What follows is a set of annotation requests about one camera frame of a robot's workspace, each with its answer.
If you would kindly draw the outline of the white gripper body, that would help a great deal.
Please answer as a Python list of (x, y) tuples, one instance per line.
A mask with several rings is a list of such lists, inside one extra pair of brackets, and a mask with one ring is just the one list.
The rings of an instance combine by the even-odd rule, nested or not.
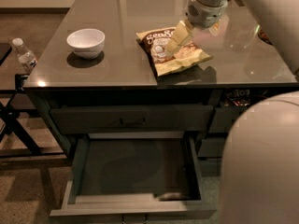
[(189, 22), (194, 26), (202, 29), (213, 26), (223, 15), (228, 2), (215, 7), (204, 5), (198, 0), (188, 0), (185, 14)]

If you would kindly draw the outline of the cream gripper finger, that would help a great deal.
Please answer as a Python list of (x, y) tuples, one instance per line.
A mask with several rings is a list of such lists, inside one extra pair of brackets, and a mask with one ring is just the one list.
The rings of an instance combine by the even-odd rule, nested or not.
[(219, 21), (217, 21), (209, 28), (209, 32), (214, 36), (217, 36), (220, 33), (220, 31), (221, 31), (221, 23)]
[(193, 25), (189, 20), (182, 20), (178, 23), (171, 39), (165, 46), (167, 54), (177, 53), (182, 46), (186, 45), (192, 40)]

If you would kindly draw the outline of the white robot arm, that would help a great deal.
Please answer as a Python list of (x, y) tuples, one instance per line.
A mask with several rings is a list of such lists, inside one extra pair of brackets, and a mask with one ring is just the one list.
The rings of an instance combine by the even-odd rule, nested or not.
[[(293, 74), (299, 73), (299, 0), (241, 0)], [(189, 0), (189, 22), (206, 29), (227, 0)], [(219, 224), (299, 224), (299, 98), (280, 94), (252, 106), (227, 136)]]

